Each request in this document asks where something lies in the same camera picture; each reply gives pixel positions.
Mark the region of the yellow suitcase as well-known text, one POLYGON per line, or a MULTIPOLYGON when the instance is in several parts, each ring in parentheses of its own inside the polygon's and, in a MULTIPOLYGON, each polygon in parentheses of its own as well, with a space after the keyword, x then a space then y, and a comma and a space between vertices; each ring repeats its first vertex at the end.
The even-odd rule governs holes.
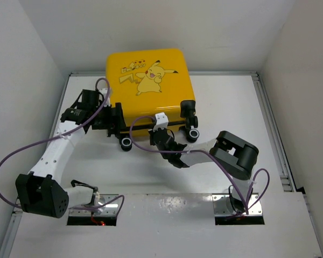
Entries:
POLYGON ((164 113, 169 130, 182 130, 188 142, 199 137, 195 95, 185 57, 176 48, 113 53, 107 57, 110 104, 122 109, 123 121, 113 123, 121 149, 132 148, 130 136, 147 136, 149 116, 164 113))

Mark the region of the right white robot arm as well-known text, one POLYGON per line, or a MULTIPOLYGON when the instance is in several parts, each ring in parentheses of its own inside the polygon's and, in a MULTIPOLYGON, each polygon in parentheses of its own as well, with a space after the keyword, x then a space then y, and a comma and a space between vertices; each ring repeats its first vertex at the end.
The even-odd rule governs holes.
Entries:
POLYGON ((229 196, 232 212, 245 212, 258 148, 228 131, 221 131, 215 139, 199 145, 179 144, 167 133, 167 125, 165 113, 155 115, 154 127, 149 130, 150 145, 156 146, 163 159, 177 168, 207 162, 218 164, 234 188, 229 196))

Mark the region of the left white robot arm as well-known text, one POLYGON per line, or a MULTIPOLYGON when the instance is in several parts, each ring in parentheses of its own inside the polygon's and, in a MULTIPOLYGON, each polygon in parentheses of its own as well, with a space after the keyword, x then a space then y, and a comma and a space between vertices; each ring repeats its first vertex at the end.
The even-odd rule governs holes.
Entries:
POLYGON ((15 182, 24 212, 61 218, 68 209, 96 212, 105 207, 99 202, 98 188, 77 180, 63 188, 61 179, 75 146, 91 126, 108 129, 112 115, 109 97, 112 90, 83 90, 79 99, 61 115, 54 137, 40 160, 28 174, 15 182))

